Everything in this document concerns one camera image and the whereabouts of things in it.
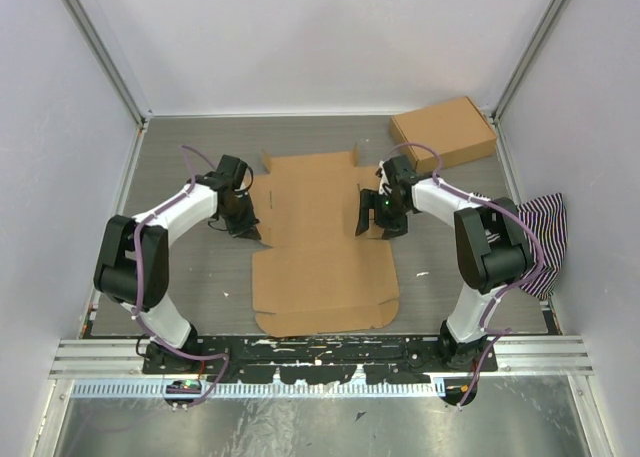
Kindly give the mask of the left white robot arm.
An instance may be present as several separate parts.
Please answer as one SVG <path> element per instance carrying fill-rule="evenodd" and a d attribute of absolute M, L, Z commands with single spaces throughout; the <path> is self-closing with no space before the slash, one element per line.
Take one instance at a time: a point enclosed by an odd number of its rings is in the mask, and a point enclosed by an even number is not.
<path fill-rule="evenodd" d="M 96 263 L 95 289 L 124 308 L 150 338 L 149 349 L 181 374 L 228 360 L 225 352 L 202 352 L 197 330 L 168 291 L 172 244 L 200 222 L 219 218 L 232 237 L 260 238 L 250 186 L 210 172 L 146 212 L 111 217 Z"/>

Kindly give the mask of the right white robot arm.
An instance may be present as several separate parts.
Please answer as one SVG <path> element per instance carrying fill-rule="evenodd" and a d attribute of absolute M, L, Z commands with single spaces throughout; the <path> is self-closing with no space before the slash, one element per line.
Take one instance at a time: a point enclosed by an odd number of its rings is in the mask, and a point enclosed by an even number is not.
<path fill-rule="evenodd" d="M 408 178 L 362 189 L 355 234 L 375 223 L 384 239 L 408 232 L 407 214 L 426 213 L 454 230 L 463 286 L 442 322 L 435 355 L 447 369 L 462 371 L 486 348 L 490 323 L 504 293 L 533 267 L 525 226 L 508 198 L 487 200 L 441 178 Z"/>

